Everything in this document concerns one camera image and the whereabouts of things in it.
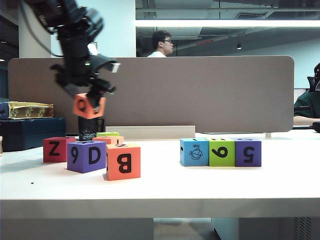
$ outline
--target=purple block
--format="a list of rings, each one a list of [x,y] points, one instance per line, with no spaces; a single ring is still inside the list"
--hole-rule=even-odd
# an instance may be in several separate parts
[[[261,167],[261,141],[254,138],[235,138],[235,166]]]
[[[106,167],[106,142],[76,141],[68,143],[67,169],[88,173]]]

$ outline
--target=ceiling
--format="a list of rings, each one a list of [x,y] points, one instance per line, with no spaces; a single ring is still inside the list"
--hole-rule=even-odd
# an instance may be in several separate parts
[[[135,4],[137,20],[320,18],[320,0],[135,0]],[[5,60],[0,61],[2,68],[10,59],[19,57],[17,5],[18,0],[0,1],[0,41],[5,42],[0,43],[0,58]],[[136,28],[137,56],[152,52],[151,36],[155,30],[155,27]],[[232,54],[235,48],[230,46],[238,42],[250,50],[261,44],[271,46],[320,37],[316,28],[170,27],[166,30],[175,43],[172,56],[221,56]]]

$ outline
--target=desk divider panel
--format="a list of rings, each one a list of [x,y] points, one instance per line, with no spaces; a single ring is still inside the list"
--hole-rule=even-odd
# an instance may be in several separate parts
[[[107,126],[195,125],[196,132],[286,132],[293,126],[294,61],[289,56],[119,57],[117,73],[99,77]],[[10,101],[54,104],[68,133],[77,133],[73,99],[55,83],[61,58],[15,58],[8,66]],[[87,92],[79,87],[79,93]]]

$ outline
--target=robotic arm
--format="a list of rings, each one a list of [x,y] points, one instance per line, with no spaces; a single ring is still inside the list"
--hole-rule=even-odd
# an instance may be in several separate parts
[[[57,30],[64,65],[51,66],[56,70],[56,82],[72,97],[77,87],[90,87],[86,96],[94,109],[99,108],[103,94],[112,94],[116,88],[98,78],[98,71],[104,67],[116,73],[120,65],[116,59],[89,52],[88,44],[101,32],[103,19],[96,10],[78,7],[74,0],[24,1],[48,32],[49,28]]]

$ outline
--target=black case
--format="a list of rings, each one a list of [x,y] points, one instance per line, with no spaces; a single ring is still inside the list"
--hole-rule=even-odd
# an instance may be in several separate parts
[[[41,147],[43,139],[66,136],[63,117],[0,119],[0,135],[4,152]]]

